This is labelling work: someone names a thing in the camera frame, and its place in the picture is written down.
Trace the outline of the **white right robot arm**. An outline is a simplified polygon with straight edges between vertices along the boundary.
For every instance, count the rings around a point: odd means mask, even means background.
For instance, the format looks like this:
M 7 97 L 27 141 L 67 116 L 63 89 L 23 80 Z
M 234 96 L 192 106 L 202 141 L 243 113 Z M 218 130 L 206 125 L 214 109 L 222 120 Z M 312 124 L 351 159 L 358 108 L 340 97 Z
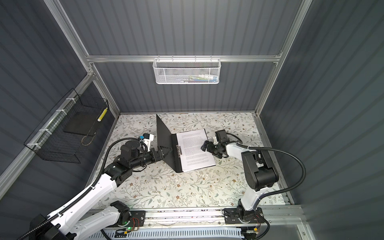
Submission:
M 279 175 L 267 148 L 254 149 L 250 146 L 243 146 L 241 141 L 220 143 L 205 141 L 201 150 L 209 152 L 219 159 L 233 157 L 243 163 L 245 179 L 248 184 L 239 203 L 243 211 L 256 210 L 261 196 L 279 180 Z

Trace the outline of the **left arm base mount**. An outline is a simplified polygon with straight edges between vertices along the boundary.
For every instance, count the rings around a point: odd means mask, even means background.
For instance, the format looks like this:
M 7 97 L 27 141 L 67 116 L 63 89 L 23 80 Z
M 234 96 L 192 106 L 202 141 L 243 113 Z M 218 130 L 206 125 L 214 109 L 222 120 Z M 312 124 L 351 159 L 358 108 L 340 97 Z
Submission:
M 119 227 L 139 228 L 144 225 L 146 211 L 124 211 L 120 214 L 117 225 Z

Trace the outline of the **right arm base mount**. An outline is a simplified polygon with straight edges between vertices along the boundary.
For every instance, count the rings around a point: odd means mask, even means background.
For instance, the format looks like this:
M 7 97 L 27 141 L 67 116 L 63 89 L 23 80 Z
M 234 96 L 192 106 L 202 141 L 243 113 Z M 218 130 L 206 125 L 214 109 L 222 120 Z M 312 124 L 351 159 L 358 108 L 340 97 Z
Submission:
M 235 224 L 263 224 L 264 220 L 263 210 L 257 208 L 256 210 L 245 211 L 241 206 L 236 208 L 224 208 L 222 214 L 225 219 L 225 223 L 228 225 Z

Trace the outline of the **black file folder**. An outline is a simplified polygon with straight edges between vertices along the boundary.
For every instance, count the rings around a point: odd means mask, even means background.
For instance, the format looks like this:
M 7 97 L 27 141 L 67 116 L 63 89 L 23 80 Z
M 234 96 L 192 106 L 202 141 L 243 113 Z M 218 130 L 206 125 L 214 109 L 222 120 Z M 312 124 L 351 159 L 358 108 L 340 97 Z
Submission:
M 165 123 L 159 116 L 156 116 L 157 121 L 157 137 L 158 147 L 172 148 L 172 152 L 164 158 L 164 162 L 169 165 L 176 173 L 183 173 L 181 167 L 181 160 L 178 156 L 176 145 L 178 145 L 176 134 L 172 134 Z

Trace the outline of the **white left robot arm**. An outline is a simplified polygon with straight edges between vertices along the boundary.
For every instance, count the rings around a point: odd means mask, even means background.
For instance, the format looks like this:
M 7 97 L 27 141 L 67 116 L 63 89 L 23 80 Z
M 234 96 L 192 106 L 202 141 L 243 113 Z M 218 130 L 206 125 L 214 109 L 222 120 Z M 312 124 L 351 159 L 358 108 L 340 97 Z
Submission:
M 132 217 L 130 208 L 120 201 L 111 203 L 95 215 L 83 217 L 99 200 L 130 178 L 137 168 L 145 169 L 150 164 L 164 161 L 173 151 L 162 146 L 150 149 L 140 139 L 125 138 L 124 141 L 120 155 L 111 164 L 102 165 L 94 182 L 47 216 L 35 217 L 31 221 L 30 230 L 20 238 L 83 240 L 96 232 L 104 233 L 106 227 L 113 225 L 130 231 L 139 227 L 139 220 Z

